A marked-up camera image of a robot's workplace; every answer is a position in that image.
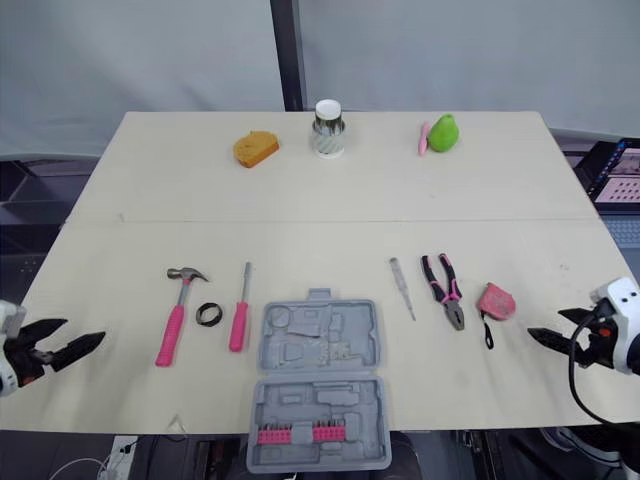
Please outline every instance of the yellow sponge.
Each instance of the yellow sponge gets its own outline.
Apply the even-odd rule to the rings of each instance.
[[[233,156],[243,167],[251,168],[278,150],[278,137],[270,132],[250,132],[233,145]]]

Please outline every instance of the pink tape measure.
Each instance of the pink tape measure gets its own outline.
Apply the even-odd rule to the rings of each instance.
[[[489,315],[496,320],[506,320],[515,313],[516,301],[510,293],[489,282],[480,300],[478,300],[477,306],[478,310],[480,310],[480,317],[484,322],[484,342],[487,344],[487,348],[491,350],[494,346],[493,336],[484,316]]]

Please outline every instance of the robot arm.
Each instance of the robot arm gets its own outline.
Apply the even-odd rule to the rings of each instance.
[[[640,375],[640,289],[630,278],[619,278],[591,293],[591,310],[570,308],[558,313],[589,330],[589,346],[575,345],[581,367],[598,363],[622,373]],[[529,328],[543,346],[565,355],[571,340],[548,328]]]
[[[62,325],[64,318],[47,318],[21,327],[27,311],[0,300],[0,397],[44,375],[45,365],[57,372],[96,349],[105,332],[82,335],[56,352],[36,349],[36,343],[49,337]]]

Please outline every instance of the white table surface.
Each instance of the white table surface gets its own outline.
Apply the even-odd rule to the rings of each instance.
[[[107,336],[87,358],[3,399],[0,426],[163,433],[178,415],[188,433],[246,432],[262,309],[313,287],[375,301],[392,429],[591,423],[571,399],[567,358],[526,329],[569,333],[555,312],[588,307],[593,288],[630,272],[537,114],[456,116],[460,144],[420,158],[414,137],[436,114],[347,114],[350,146],[327,162],[298,138],[309,114],[128,115],[24,302],[27,321],[71,320],[42,348],[91,331]],[[259,128],[277,132],[282,148],[245,170],[231,145]],[[421,274],[420,256],[442,251],[464,295],[463,332]],[[396,290],[391,256],[417,322]],[[252,327],[248,349],[234,354],[230,316],[247,260]],[[175,364],[160,369],[153,362],[179,290],[165,271],[185,265],[212,282],[194,282]],[[474,308],[487,281],[518,303],[514,318],[491,321],[493,351]],[[205,301],[223,305],[223,323],[195,323]],[[638,382],[599,366],[577,370],[596,412],[640,418]]]

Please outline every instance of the green pear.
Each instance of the green pear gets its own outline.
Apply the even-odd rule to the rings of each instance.
[[[446,152],[458,141],[458,125],[453,115],[447,113],[440,117],[429,132],[429,146],[436,152]]]

